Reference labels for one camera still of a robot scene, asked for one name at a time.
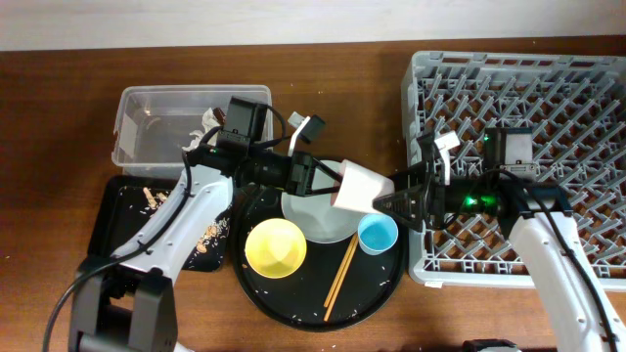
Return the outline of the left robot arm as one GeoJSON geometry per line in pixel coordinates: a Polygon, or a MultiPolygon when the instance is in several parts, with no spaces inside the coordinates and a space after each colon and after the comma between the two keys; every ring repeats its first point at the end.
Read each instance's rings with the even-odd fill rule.
{"type": "Polygon", "coordinates": [[[181,351],[174,284],[200,236],[231,206],[237,187],[255,184],[317,195],[317,169],[341,176],[308,153],[279,155],[261,139],[272,107],[232,97],[226,122],[184,152],[166,202],[107,259],[90,256],[67,291],[71,351],[181,351]]]}

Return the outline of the yellow bowl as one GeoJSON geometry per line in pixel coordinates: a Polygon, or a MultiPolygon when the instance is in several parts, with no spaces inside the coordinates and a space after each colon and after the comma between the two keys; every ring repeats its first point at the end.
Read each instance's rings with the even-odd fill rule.
{"type": "Polygon", "coordinates": [[[307,254],[303,232],[291,221],[271,218],[257,224],[245,243],[248,266],[267,279],[282,279],[296,272],[307,254]]]}

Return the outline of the pink cup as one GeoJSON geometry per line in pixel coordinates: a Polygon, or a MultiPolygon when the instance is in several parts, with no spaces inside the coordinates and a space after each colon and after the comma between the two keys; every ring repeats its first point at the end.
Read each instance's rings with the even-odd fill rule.
{"type": "Polygon", "coordinates": [[[338,174],[342,177],[339,190],[331,195],[331,206],[335,208],[378,213],[374,200],[395,192],[392,180],[347,159],[340,164],[338,174]]]}

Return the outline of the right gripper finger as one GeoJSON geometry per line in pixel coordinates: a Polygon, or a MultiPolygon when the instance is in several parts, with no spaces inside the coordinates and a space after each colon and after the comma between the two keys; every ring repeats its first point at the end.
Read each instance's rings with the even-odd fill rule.
{"type": "Polygon", "coordinates": [[[398,171],[389,176],[393,182],[394,192],[410,190],[411,192],[425,191],[425,164],[416,163],[404,171],[398,171]]]}
{"type": "Polygon", "coordinates": [[[373,209],[391,217],[407,229],[425,229],[424,197],[420,193],[396,193],[373,200],[373,209]]]}

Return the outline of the white tissue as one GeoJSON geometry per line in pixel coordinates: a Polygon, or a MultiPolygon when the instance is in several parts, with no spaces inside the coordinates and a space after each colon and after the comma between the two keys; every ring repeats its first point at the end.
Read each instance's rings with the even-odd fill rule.
{"type": "Polygon", "coordinates": [[[190,143],[190,145],[188,147],[183,147],[182,148],[183,151],[189,152],[189,151],[195,149],[199,145],[199,143],[201,141],[201,138],[205,134],[207,134],[211,129],[213,129],[215,127],[223,126],[215,119],[212,110],[213,110],[212,108],[209,108],[202,115],[202,118],[201,118],[201,130],[194,130],[194,131],[189,133],[189,135],[193,137],[193,140],[191,141],[191,143],[190,143]]]}

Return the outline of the brown snack wrapper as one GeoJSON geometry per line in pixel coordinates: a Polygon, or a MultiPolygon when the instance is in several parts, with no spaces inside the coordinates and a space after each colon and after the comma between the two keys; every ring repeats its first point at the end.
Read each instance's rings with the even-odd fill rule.
{"type": "Polygon", "coordinates": [[[226,114],[220,108],[215,108],[212,110],[215,119],[221,124],[224,125],[226,123],[226,114]]]}

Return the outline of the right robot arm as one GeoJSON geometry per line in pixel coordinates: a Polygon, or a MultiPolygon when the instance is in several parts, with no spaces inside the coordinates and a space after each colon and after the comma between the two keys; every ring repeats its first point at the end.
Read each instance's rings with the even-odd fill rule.
{"type": "Polygon", "coordinates": [[[393,175],[397,191],[375,198],[374,210],[414,231],[443,231],[461,215],[491,216],[522,259],[558,350],[624,350],[625,325],[584,252],[565,190],[535,179],[531,129],[485,129],[485,169],[474,179],[451,175],[455,133],[429,133],[418,143],[421,161],[393,175]]]}

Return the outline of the food scraps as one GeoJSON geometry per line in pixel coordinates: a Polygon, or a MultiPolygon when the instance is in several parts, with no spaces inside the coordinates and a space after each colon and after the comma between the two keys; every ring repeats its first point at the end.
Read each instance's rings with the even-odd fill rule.
{"type": "MultiPolygon", "coordinates": [[[[158,210],[168,198],[168,192],[153,192],[150,188],[144,187],[143,193],[146,197],[148,206],[142,210],[142,213],[147,214],[148,210],[158,210]]],[[[201,235],[196,244],[196,249],[192,252],[194,257],[199,254],[208,254],[212,247],[217,246],[219,239],[225,239],[228,235],[230,228],[229,216],[220,216],[214,220],[201,235]]]]}

